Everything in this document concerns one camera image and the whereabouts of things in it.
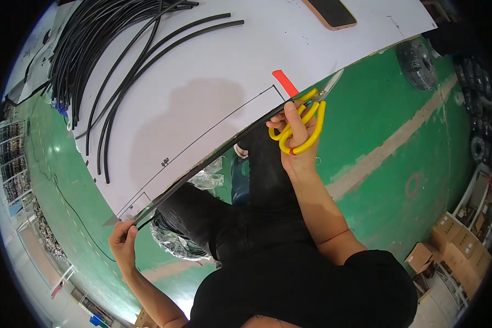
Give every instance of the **scissors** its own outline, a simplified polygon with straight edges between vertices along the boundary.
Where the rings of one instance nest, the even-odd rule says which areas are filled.
[[[302,105],[299,106],[299,108],[297,108],[297,112],[299,113],[299,115],[301,115],[304,112],[304,110],[310,104],[312,104],[308,113],[306,113],[306,115],[304,115],[302,118],[303,124],[308,123],[308,121],[313,117],[313,115],[315,115],[315,112],[317,112],[317,124],[315,124],[315,129],[312,135],[310,136],[310,138],[308,138],[308,140],[306,140],[302,145],[291,149],[286,147],[285,145],[286,140],[289,138],[290,135],[292,135],[292,128],[289,126],[289,124],[287,124],[286,127],[284,127],[284,129],[281,131],[281,133],[277,135],[273,128],[268,129],[270,138],[279,141],[279,148],[284,153],[289,155],[300,154],[304,152],[306,149],[310,148],[315,143],[315,141],[317,141],[319,135],[321,134],[321,131],[323,130],[324,111],[326,110],[326,101],[324,101],[324,99],[334,88],[335,84],[339,81],[343,72],[344,69],[341,69],[340,71],[335,73],[328,80],[328,82],[324,84],[324,86],[320,90],[313,88],[310,91],[308,91],[308,93],[306,93],[305,95],[302,95],[296,99],[304,102]]]

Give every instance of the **hand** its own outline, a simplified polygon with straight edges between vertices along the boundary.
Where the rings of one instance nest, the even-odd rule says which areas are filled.
[[[299,101],[285,103],[284,110],[272,117],[269,122],[266,122],[268,128],[276,128],[279,132],[282,131],[286,124],[290,124],[293,134],[286,140],[286,147],[290,149],[299,147],[308,140],[317,123],[317,119],[313,116],[308,123],[303,124],[301,116],[308,113],[309,108],[305,109],[302,115],[299,115],[297,107],[301,104],[302,102]],[[284,167],[290,178],[315,172],[315,158],[318,144],[319,141],[317,140],[310,148],[297,155],[288,155],[281,151],[282,167]]]
[[[108,242],[123,276],[135,269],[135,221],[117,222]]]

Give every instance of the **scissors blade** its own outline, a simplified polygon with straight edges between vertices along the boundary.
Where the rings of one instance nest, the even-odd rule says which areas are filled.
[[[344,69],[341,69],[340,71],[335,73],[332,76],[332,78],[330,78],[328,82],[319,90],[314,101],[317,102],[323,101],[326,98],[326,96],[330,93],[330,91],[334,88],[335,84],[337,84],[343,72]]]

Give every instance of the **green floor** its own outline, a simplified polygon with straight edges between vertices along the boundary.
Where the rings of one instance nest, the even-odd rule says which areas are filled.
[[[454,73],[452,61],[445,57],[434,63],[443,84]],[[454,87],[446,103],[407,142],[337,201],[351,230],[368,248],[386,249],[404,260],[415,243],[429,235],[439,215],[455,206],[461,196],[473,164],[467,146],[470,123],[464,107],[454,101],[457,91],[459,87]],[[434,92],[419,91],[407,82],[393,49],[346,68],[328,96],[317,154],[317,171],[325,185],[379,147]],[[33,190],[54,235],[79,271],[73,283],[110,313],[134,322],[140,305],[111,260],[107,238],[112,228],[102,227],[113,212],[93,183],[73,139],[68,138],[65,120],[45,100],[38,98],[35,104],[31,99],[21,110],[24,117],[31,115],[33,144],[28,139],[27,149]],[[231,155],[232,151],[227,152],[223,164],[224,186],[216,191],[226,201],[230,200]],[[197,286],[215,266],[172,269],[174,274],[164,274],[168,268],[178,268],[175,263],[180,260],[165,253],[147,228],[139,232],[135,249],[140,271],[164,268],[154,284],[189,315]],[[289,269],[298,265],[298,259],[288,264]]]

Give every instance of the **smartphone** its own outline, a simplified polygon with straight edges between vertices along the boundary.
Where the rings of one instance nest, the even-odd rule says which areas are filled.
[[[303,0],[328,30],[355,26],[357,20],[339,0]]]

